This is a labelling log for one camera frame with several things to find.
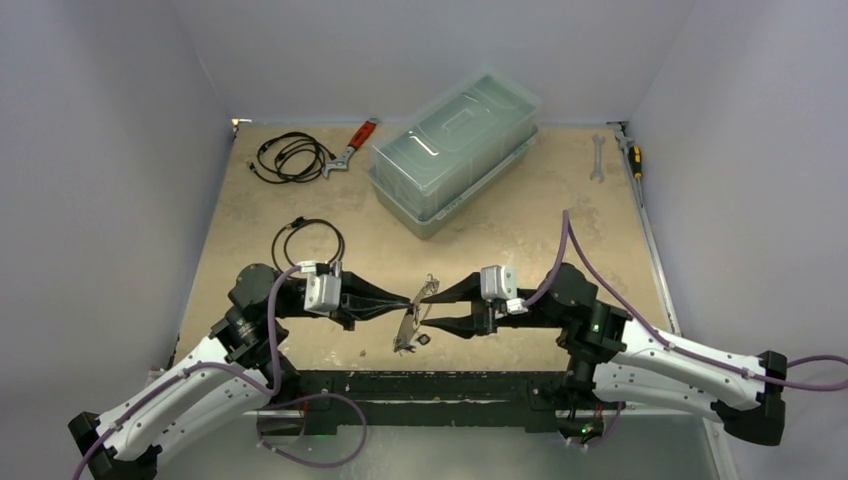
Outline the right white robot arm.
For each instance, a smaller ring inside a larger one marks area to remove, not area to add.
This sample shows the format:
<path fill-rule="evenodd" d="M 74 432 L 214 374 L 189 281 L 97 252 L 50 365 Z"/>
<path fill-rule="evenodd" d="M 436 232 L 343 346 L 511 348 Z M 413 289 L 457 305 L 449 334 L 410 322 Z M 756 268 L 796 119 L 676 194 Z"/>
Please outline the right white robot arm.
<path fill-rule="evenodd" d="M 495 265 L 424 300 L 467 303 L 468 315 L 423 323 L 463 339 L 503 328 L 556 329 L 556 344 L 569 361 L 561 381 L 536 387 L 535 395 L 563 401 L 573 410 L 653 405 L 699 415 L 752 444 L 780 444 L 786 405 L 779 383 L 788 369 L 784 355 L 707 347 L 643 324 L 597 295 L 597 285 L 569 263 L 551 270 L 536 289 L 518 287 L 513 268 Z"/>

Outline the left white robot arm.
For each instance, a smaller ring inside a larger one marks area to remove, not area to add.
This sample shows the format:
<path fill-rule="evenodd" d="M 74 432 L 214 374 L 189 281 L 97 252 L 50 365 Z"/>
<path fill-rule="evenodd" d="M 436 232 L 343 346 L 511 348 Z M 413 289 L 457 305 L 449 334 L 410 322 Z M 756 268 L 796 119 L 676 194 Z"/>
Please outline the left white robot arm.
<path fill-rule="evenodd" d="M 72 476 L 152 479 L 168 456 L 250 410 L 284 409 L 302 392 L 282 354 L 283 318 L 327 318 L 351 331 L 359 321 L 411 306 L 339 265 L 301 262 L 281 272 L 254 263 L 237 276 L 230 307 L 208 335 L 142 391 L 68 429 L 82 458 Z"/>

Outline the white oval keyring holder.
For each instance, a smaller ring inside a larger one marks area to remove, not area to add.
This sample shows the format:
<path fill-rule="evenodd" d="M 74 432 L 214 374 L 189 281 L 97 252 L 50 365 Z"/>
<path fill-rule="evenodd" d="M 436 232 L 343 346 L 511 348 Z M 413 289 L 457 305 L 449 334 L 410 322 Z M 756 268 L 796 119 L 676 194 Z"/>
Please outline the white oval keyring holder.
<path fill-rule="evenodd" d="M 439 287 L 440 281 L 431 273 L 428 273 L 423 286 L 413 297 L 411 307 L 405 311 L 401 320 L 398 332 L 393 339 L 392 350 L 394 353 L 402 355 L 404 352 L 415 352 L 416 340 L 420 337 L 418 334 L 420 320 L 426 317 L 430 311 L 430 306 L 428 306 L 425 312 L 421 313 L 422 300 L 436 294 Z"/>

